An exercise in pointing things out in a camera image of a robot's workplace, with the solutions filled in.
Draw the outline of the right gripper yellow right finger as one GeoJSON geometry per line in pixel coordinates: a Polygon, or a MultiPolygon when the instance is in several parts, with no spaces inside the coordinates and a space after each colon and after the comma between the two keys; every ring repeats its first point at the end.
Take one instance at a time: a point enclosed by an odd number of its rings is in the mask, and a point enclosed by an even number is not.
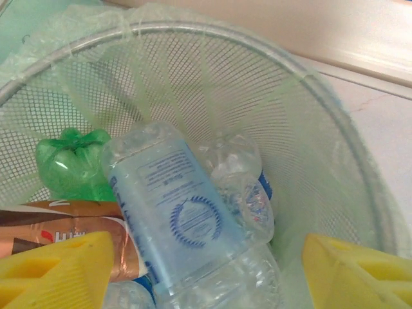
{"type": "Polygon", "coordinates": [[[314,308],[411,308],[411,260],[308,234],[302,262],[314,308]]]}

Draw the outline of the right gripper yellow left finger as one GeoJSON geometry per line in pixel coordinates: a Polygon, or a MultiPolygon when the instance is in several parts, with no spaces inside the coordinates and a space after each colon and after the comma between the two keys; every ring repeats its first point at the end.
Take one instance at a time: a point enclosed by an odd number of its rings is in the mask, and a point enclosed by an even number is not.
{"type": "Polygon", "coordinates": [[[1,308],[101,308],[113,269],[109,232],[1,259],[1,308]]]}

